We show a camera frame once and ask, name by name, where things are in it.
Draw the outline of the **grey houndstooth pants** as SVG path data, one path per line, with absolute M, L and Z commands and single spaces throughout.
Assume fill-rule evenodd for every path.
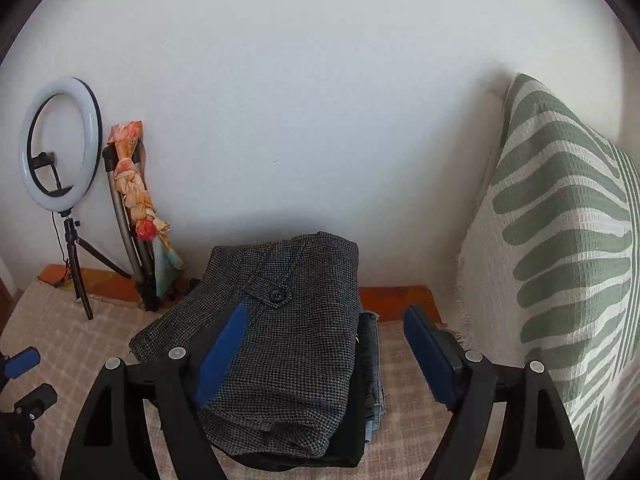
M 346 412 L 354 371 L 359 250 L 330 233 L 216 246 L 201 281 L 129 348 L 151 362 L 189 348 L 229 310 L 235 326 L 196 367 L 194 403 L 230 456 L 322 456 Z

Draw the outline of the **pink plaid bed cover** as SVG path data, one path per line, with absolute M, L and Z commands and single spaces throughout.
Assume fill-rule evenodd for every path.
M 12 380 L 1 393 L 2 410 L 46 382 L 58 400 L 36 422 L 32 446 L 43 479 L 56 479 L 76 419 L 107 359 L 134 362 L 128 344 L 132 336 L 155 320 L 122 301 L 93 299 L 94 318 L 70 290 L 34 281 L 21 296 L 1 335 L 1 350 L 13 356 L 35 347 L 39 365 Z M 380 326 L 381 374 L 386 414 L 367 444 L 357 467 L 297 468 L 288 479 L 417 479 L 432 458 L 447 428 L 450 414 L 434 401 L 399 322 Z

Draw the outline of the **folded silver tripod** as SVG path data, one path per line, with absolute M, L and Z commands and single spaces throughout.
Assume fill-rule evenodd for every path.
M 162 302 L 156 294 L 155 268 L 151 244 L 137 238 L 134 222 L 129 218 L 129 212 L 125 207 L 122 193 L 119 193 L 115 188 L 115 169 L 118 163 L 118 156 L 113 144 L 107 144 L 102 150 L 102 158 L 119 232 L 130 262 L 132 275 L 134 276 L 134 286 L 136 286 L 145 310 L 157 311 Z

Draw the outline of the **green striped white pillow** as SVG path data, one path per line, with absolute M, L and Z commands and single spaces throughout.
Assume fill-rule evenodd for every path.
M 473 347 L 544 364 L 586 477 L 608 478 L 639 431 L 639 170 L 531 76 L 506 95 L 457 282 Z

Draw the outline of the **black and yellow garment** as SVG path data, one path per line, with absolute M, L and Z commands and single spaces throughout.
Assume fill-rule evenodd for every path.
M 363 456 L 364 446 L 364 383 L 362 374 L 362 344 L 358 337 L 356 358 L 350 380 L 346 412 L 329 440 L 326 452 L 315 458 L 303 458 L 276 453 L 248 453 L 232 456 L 232 460 L 253 469 L 283 472 L 298 467 L 311 468 L 355 468 Z

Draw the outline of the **folded blue jeans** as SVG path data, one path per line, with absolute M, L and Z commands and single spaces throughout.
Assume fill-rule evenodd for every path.
M 378 315 L 362 311 L 359 315 L 358 337 L 362 344 L 362 374 L 364 383 L 364 440 L 372 441 L 386 414 L 385 393 L 380 372 L 380 332 Z

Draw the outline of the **orange floral scarf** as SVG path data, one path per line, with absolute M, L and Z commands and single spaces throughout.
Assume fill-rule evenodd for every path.
M 143 124 L 140 120 L 121 122 L 111 126 L 107 144 L 113 144 L 116 148 L 118 163 L 115 188 L 122 193 L 137 238 L 151 244 L 156 294 L 162 300 L 183 271 L 184 263 L 170 244 L 170 224 L 157 214 L 145 183 L 142 136 Z

